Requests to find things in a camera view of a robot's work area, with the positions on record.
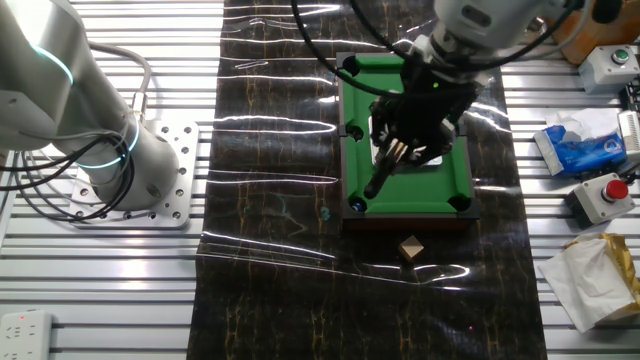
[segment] metal rail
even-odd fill
[[[149,58],[154,78],[147,117],[201,128],[192,221],[184,231],[81,231],[38,217],[21,198],[3,214],[0,315],[40,308],[55,316],[52,360],[183,360],[195,291],[194,257],[204,214],[220,56],[222,1],[75,0],[92,41]],[[95,53],[120,93],[131,100],[142,70]],[[587,106],[618,108],[610,97],[587,97],[575,67],[556,57],[503,68],[505,95],[531,235],[540,264],[575,233],[561,199],[574,181],[553,180],[533,143],[544,118]],[[69,180],[55,185],[67,193]],[[640,182],[631,188],[636,202]],[[61,205],[61,198],[54,198]],[[591,231],[627,236],[640,269],[640,206]],[[640,356],[640,320],[580,335],[539,272],[538,291],[551,360],[631,360]]]

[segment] wooden block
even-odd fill
[[[407,259],[408,262],[413,262],[413,259],[422,250],[424,250],[424,247],[422,246],[422,244],[420,244],[415,236],[411,236],[410,238],[402,242],[402,244],[400,244],[398,250],[400,250],[404,258]]]

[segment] power strip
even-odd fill
[[[47,360],[51,314],[41,310],[6,314],[0,319],[0,360]]]

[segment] blue packaging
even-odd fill
[[[579,142],[563,141],[566,133],[564,126],[555,125],[533,136],[553,176],[576,176],[627,160],[619,132]]]

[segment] red emergency stop button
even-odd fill
[[[612,200],[622,200],[629,195],[629,187],[624,181],[612,180],[607,184],[605,193]]]

